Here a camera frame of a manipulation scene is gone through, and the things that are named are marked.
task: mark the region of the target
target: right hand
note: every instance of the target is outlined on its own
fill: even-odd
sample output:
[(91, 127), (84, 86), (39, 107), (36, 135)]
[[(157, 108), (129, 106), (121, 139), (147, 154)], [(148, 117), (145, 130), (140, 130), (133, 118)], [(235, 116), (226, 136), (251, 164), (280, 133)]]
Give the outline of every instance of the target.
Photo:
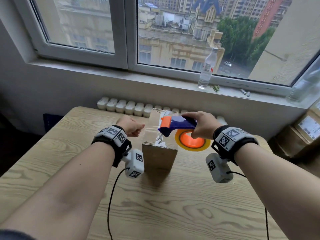
[(191, 137), (193, 139), (201, 137), (213, 140), (215, 130), (223, 125), (212, 114), (202, 111), (186, 112), (183, 113), (181, 116), (190, 117), (197, 120), (197, 126), (191, 133)]

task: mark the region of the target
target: packing tape roll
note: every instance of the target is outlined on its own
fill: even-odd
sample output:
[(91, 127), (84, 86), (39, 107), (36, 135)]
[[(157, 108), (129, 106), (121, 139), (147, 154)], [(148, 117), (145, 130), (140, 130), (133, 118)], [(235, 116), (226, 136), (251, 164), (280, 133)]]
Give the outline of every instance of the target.
[(185, 150), (200, 152), (207, 149), (210, 146), (211, 141), (208, 139), (191, 138), (188, 133), (193, 132), (191, 129), (178, 129), (174, 139), (176, 143)]

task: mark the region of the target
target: forearm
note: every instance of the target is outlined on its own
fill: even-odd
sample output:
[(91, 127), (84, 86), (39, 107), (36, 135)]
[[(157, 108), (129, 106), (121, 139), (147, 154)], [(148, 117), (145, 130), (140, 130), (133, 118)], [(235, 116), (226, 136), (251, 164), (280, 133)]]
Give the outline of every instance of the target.
[[(55, 237), (57, 231), (61, 232), (61, 239), (85, 239), (104, 196), (113, 161), (114, 150), (110, 145), (94, 143), (64, 165), (1, 228), (24, 231), (38, 239), (48, 239), (50, 231), (55, 232)], [(43, 230), (42, 226), (34, 228), (33, 224), (39, 222)], [(73, 235), (66, 237), (65, 233), (70, 232)]]
[(319, 178), (254, 143), (234, 158), (289, 239), (319, 239)]

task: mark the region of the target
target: plastic water bottle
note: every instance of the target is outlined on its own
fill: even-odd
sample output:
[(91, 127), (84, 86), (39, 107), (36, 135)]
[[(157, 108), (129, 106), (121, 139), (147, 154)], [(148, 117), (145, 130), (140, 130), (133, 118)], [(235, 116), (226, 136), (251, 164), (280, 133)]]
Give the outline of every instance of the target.
[(308, 95), (317, 94), (319, 92), (320, 85), (320, 68), (311, 72), (302, 80), (298, 81), (295, 84), (289, 93), (286, 96), (286, 100), (289, 103), (300, 103), (302, 102)]
[(198, 88), (204, 89), (209, 84), (214, 66), (217, 62), (217, 52), (218, 48), (212, 48), (211, 54), (205, 59), (198, 82)]

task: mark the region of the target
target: window sill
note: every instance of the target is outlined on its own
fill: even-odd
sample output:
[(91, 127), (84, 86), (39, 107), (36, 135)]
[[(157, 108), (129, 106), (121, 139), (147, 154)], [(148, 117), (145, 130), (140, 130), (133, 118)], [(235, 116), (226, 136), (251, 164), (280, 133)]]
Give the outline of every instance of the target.
[(200, 89), (197, 87), (197, 84), (189, 81), (174, 80), (170, 78), (156, 77), (151, 75), (131, 73), (127, 71), (118, 71), (118, 70), (99, 68), (99, 67), (92, 67), (92, 66), (86, 66), (82, 64), (65, 63), (65, 62), (46, 60), (41, 58), (37, 58), (29, 62), (28, 64), (35, 65), (35, 66), (48, 67), (48, 68), (55, 68), (60, 70), (86, 73), (86, 74), (95, 75), (95, 76), (112, 77), (112, 78), (135, 81), (140, 83), (174, 87), (182, 90), (211, 93), (213, 95), (236, 97), (243, 100), (253, 100), (258, 102), (284, 105), (288, 107), (301, 108), (301, 109), (308, 108), (307, 106), (304, 106), (301, 104), (288, 103), (284, 97), (262, 94), (258, 92), (250, 92), (250, 97), (247, 97), (240, 91), (240, 89), (237, 89), (237, 88), (221, 86), (219, 91), (215, 92), (212, 89), (212, 87), (210, 87), (210, 85), (205, 89)]

